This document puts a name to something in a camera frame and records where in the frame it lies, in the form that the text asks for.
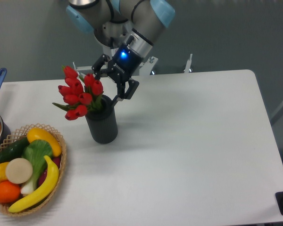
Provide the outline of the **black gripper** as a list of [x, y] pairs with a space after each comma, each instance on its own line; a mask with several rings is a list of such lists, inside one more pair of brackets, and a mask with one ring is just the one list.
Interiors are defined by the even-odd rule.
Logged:
[[[102, 54], [98, 60], [92, 65], [95, 80], [100, 80], [103, 74], [107, 74], [114, 82], [117, 83], [117, 95], [112, 100], [111, 106], [115, 106], [117, 102], [124, 99], [131, 99], [139, 86], [139, 82], [132, 79], [133, 72], [142, 62], [135, 51], [130, 49], [127, 44], [122, 44], [112, 59], [106, 54]], [[128, 89], [125, 91], [125, 82], [128, 82]]]

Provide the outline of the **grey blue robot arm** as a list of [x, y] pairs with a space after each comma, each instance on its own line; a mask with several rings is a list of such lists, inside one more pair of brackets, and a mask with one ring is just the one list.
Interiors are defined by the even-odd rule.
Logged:
[[92, 65], [95, 78], [108, 76], [117, 85], [111, 105], [131, 99], [139, 82], [133, 73], [151, 51], [175, 16], [165, 0], [70, 0], [66, 8], [73, 24], [82, 32], [92, 32], [104, 52]]

